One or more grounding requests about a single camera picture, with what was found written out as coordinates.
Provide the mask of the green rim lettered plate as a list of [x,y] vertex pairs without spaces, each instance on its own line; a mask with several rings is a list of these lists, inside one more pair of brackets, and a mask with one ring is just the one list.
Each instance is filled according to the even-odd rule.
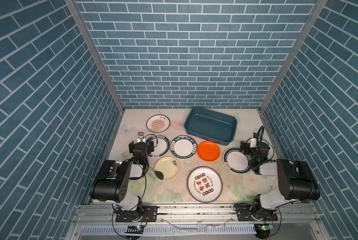
[[188,159],[196,153],[197,146],[196,141],[192,137],[181,135],[172,140],[170,150],[176,158]]

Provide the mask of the white plate red characters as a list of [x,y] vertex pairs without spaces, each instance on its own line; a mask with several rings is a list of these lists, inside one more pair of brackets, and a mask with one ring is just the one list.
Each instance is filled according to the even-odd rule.
[[199,167],[191,171],[187,184],[190,195],[201,203],[216,201],[223,190],[220,175],[208,167]]

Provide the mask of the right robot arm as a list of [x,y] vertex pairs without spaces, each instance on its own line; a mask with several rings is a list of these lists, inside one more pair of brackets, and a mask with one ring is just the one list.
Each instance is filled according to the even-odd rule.
[[256,175],[278,178],[275,189],[255,196],[252,201],[250,212],[255,218],[264,218],[287,204],[320,198],[320,188],[306,162],[270,160],[270,146],[263,142],[249,144],[241,141],[240,151],[249,156],[249,166]]

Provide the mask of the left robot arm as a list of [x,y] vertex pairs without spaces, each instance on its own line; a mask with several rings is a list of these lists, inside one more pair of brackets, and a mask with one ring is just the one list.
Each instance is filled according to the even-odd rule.
[[118,210],[141,214],[142,198],[128,191],[130,180],[145,178],[149,170],[148,154],[154,151],[153,143],[129,144],[133,156],[122,162],[105,160],[90,188],[91,199],[113,202]]

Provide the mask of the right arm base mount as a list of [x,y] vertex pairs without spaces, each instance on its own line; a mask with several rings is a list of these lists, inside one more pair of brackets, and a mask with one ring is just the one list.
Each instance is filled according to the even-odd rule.
[[264,220],[275,222],[278,220],[278,216],[275,210],[266,210],[260,208],[259,206],[240,203],[235,204],[233,206],[233,210],[236,212],[239,222],[261,222]]

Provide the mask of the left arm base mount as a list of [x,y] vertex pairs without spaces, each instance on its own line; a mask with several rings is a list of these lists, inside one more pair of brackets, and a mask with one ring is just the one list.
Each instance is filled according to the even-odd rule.
[[143,219],[144,222],[156,222],[158,207],[157,206],[143,206],[137,207],[134,211],[121,210],[120,208],[115,209],[116,222],[117,223],[131,223],[140,222]]

